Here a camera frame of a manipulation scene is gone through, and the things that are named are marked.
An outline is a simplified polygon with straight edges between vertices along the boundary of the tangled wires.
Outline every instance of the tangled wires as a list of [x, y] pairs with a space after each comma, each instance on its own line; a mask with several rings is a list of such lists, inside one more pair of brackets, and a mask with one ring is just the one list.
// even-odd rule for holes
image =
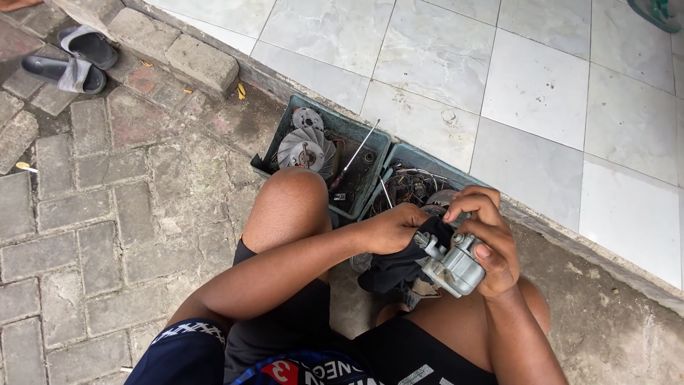
[[[392, 175], [385, 181], [385, 188], [392, 201], [392, 206], [403, 202], [413, 203], [418, 207], [426, 204], [430, 195], [437, 191], [456, 188], [451, 180], [426, 170], [419, 169], [410, 162], [397, 159], [392, 166]], [[388, 210], [389, 204], [384, 193], [380, 193], [371, 206], [367, 218]]]

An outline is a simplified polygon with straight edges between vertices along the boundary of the cigarette butt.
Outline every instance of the cigarette butt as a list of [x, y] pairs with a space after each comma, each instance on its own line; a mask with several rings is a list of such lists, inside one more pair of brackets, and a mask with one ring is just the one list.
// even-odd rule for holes
[[16, 164], [16, 167], [21, 170], [31, 171], [32, 173], [38, 173], [38, 170], [32, 169], [26, 162], [19, 162]]
[[242, 83], [237, 84], [237, 98], [242, 100], [245, 99], [247, 92], [245, 91], [245, 86]]

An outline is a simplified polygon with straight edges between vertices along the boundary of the black shorts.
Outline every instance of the black shorts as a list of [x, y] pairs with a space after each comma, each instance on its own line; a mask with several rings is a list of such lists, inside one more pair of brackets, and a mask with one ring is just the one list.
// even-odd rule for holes
[[[240, 240], [233, 264], [256, 254]], [[258, 361], [296, 349], [338, 349], [383, 384], [496, 384], [489, 373], [404, 317], [349, 340], [330, 329], [330, 287], [316, 279], [277, 308], [235, 324], [226, 339], [224, 383]]]

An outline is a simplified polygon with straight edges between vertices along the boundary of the slipper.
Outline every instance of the slipper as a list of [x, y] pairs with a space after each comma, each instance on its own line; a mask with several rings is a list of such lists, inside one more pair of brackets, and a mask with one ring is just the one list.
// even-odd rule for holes
[[60, 90], [96, 94], [105, 87], [105, 73], [91, 63], [77, 58], [68, 62], [27, 56], [21, 60], [20, 67], [31, 77], [55, 84]]
[[105, 36], [89, 25], [69, 27], [57, 34], [62, 48], [75, 58], [95, 64], [99, 69], [113, 66], [119, 55], [107, 44]]

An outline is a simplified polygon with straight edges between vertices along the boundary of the brick pavement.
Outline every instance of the brick pavement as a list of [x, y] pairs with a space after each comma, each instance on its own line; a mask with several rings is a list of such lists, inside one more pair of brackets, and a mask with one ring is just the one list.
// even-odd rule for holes
[[[13, 24], [55, 24], [41, 9]], [[64, 53], [4, 21], [0, 36], [0, 384], [121, 384], [232, 264], [262, 183], [248, 163], [283, 106], [250, 87], [219, 101], [125, 52], [100, 95], [59, 91], [16, 63]]]

